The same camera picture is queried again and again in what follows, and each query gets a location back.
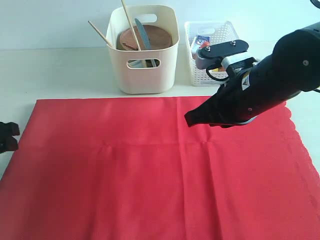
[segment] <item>red fabric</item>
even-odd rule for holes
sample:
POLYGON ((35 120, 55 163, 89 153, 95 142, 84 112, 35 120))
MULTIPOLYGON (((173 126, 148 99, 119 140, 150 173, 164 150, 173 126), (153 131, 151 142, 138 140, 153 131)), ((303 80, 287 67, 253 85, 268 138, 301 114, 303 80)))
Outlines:
POLYGON ((316 240, 291 113, 188 128, 208 97, 39 100, 0 182, 2 240, 316 240))

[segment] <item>white table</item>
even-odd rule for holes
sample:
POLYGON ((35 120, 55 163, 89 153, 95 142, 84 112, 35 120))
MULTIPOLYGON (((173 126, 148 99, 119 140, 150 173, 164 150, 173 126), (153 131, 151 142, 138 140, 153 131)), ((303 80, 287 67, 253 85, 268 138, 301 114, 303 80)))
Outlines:
MULTIPOLYGON (((269 55, 276 42, 250 42, 250 52, 259 59, 269 55)), ((175 84, 161 94, 127 95, 117 88, 106 48, 66 48, 0 51, 0 121, 26 127, 37 99, 210 96, 218 87, 190 84, 187 55, 179 46, 175 84)), ((320 170, 320 95, 301 93, 288 101, 291 119, 320 170)), ((0 154, 0 178, 11 152, 0 154)))

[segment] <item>white wall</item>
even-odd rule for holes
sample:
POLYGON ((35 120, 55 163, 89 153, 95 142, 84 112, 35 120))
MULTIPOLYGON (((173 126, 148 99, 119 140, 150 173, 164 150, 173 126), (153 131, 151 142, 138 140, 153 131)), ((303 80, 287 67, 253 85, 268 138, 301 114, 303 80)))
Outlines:
MULTIPOLYGON (((320 21, 310 0, 126 0, 127 5, 162 4, 175 9, 180 34, 186 21, 230 20, 246 41, 277 40, 320 21)), ((102 47, 87 23, 106 32, 121 0, 0 0, 0 49, 102 47)))

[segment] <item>white plastic bin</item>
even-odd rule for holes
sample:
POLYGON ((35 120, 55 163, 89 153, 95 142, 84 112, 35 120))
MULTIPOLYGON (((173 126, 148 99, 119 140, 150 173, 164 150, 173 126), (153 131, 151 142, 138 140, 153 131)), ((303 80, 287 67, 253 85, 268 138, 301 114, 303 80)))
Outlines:
MULTIPOLYGON (((175 11, 163 5, 127 6, 131 21, 147 14, 155 14, 155 22, 143 24, 157 26, 172 36, 172 46, 160 50, 124 51, 107 46, 111 62, 120 89, 128 94, 155 94, 169 90, 175 82, 179 30, 175 11), (129 60, 158 59, 157 67, 130 68, 129 60)), ((110 17, 106 38, 116 47, 117 37, 129 28, 125 11, 122 7, 115 9, 110 17)))
MULTIPOLYGON (((220 44, 239 39, 231 22, 214 22, 214 21, 188 21, 184 24, 185 45, 188 56, 189 71, 191 83, 194 86, 212 86, 220 85, 222 82, 211 79, 206 70, 199 70, 196 61, 192 58, 191 44, 197 35, 210 35, 210 44, 220 44)), ((218 79, 227 77, 225 71, 212 72, 211 75, 218 79)))

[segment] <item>screw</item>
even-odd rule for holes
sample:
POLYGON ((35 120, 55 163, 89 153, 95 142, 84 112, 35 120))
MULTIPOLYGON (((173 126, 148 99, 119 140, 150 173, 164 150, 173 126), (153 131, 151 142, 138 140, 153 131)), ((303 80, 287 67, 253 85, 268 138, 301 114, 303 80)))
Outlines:
POLYGON ((303 61, 303 65, 308 66, 309 65, 309 61, 308 60, 304 60, 303 61))

